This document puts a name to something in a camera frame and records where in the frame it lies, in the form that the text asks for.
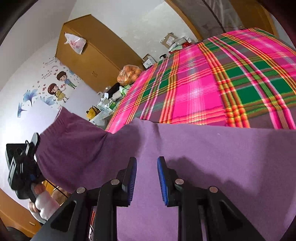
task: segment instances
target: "plastic package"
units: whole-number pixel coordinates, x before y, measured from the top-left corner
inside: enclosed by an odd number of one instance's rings
[[[99,114],[101,111],[95,107],[92,106],[87,112],[86,112],[86,117],[91,120],[93,119],[97,114]]]
[[[73,34],[65,33],[65,37],[67,41],[64,44],[70,44],[71,48],[78,54],[82,53],[82,50],[86,44],[86,40],[84,38],[78,37]]]
[[[168,49],[168,52],[171,53],[171,52],[175,51],[176,47],[182,46],[186,42],[192,43],[192,39],[189,38],[188,36],[184,36],[183,38],[176,39],[175,42],[171,45],[171,47]]]
[[[119,72],[117,82],[120,83],[122,86],[130,85],[138,79],[141,73],[142,70],[138,66],[126,65]]]

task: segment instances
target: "black cable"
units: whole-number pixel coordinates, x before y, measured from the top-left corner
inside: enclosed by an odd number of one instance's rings
[[[211,7],[207,4],[207,2],[205,0],[202,0],[203,3],[207,6],[207,8],[211,11],[211,13],[213,14],[214,18],[217,20],[218,24],[220,25],[220,27],[222,28],[223,32],[226,33],[222,23],[219,21],[217,15],[213,12],[213,10],[211,9]]]
[[[52,185],[56,190],[58,190],[61,194],[63,194],[66,198],[68,198],[61,190],[59,190],[55,185],[53,185],[50,181],[48,181],[47,179],[46,179],[46,181],[50,184],[50,185]]]

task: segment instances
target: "white plastic bag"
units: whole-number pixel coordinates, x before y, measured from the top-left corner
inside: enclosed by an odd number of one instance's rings
[[[64,44],[70,44],[71,48],[76,53],[81,54],[86,44],[86,40],[84,38],[78,37],[73,34],[68,34],[68,33],[65,33],[65,37],[67,41]]]

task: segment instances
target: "purple sweater sleeve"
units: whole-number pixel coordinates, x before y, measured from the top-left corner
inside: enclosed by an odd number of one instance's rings
[[[83,175],[98,154],[108,132],[62,108],[55,121],[40,134],[36,152],[43,175],[72,193],[85,185]]]

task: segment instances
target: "purple sweater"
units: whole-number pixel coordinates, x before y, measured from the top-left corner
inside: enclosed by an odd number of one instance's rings
[[[193,185],[215,185],[267,241],[279,240],[296,214],[296,132],[134,119],[115,134],[61,109],[40,135],[44,176],[68,192],[92,189],[137,158],[131,206],[118,208],[118,239],[177,240],[178,210],[165,207],[157,157]]]

